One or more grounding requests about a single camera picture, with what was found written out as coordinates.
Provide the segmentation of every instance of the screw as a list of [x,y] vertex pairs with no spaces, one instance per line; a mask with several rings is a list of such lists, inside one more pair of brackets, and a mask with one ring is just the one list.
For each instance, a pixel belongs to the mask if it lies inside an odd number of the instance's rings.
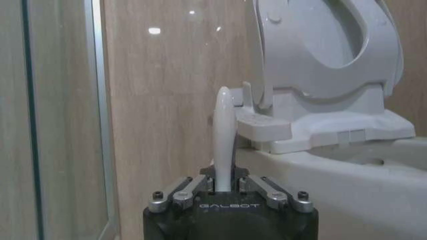
[[152,199],[153,199],[153,200],[160,200],[160,199],[162,199],[162,192],[161,192],[161,191],[154,191],[154,192],[152,193]]
[[297,199],[301,200],[301,201],[308,201],[308,192],[298,191],[297,192]]
[[186,197],[186,196],[188,196],[188,193],[184,192],[184,191],[180,191],[180,192],[177,193],[177,196],[180,196],[180,197]]

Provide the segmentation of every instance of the white toilet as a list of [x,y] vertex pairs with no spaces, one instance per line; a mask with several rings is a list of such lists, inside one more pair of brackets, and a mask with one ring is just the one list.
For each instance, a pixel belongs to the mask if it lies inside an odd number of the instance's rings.
[[402,74],[381,0],[245,0],[236,164],[304,190],[320,240],[427,239],[427,139],[384,109]]

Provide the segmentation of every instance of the bathroom wall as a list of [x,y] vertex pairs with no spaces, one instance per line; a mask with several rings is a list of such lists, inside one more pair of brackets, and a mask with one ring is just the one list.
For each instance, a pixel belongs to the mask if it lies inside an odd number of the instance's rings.
[[[386,107],[427,136],[427,1],[386,3],[405,53]],[[244,0],[103,0],[103,13],[121,239],[137,240],[150,192],[212,158],[216,91],[250,77]]]
[[21,1],[0,1],[0,239],[35,240]]

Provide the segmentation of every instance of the white plastic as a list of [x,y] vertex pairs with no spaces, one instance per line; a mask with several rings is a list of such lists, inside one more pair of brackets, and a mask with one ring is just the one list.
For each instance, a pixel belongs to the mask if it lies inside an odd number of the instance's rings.
[[413,137],[412,124],[384,109],[402,74],[384,2],[245,2],[253,77],[237,132],[253,146],[281,154]]
[[269,154],[236,151],[236,164],[306,191],[318,240],[424,240],[427,139],[369,142]]
[[213,167],[214,191],[232,190],[233,142],[236,136],[236,114],[230,91],[221,87],[216,95],[213,112]]

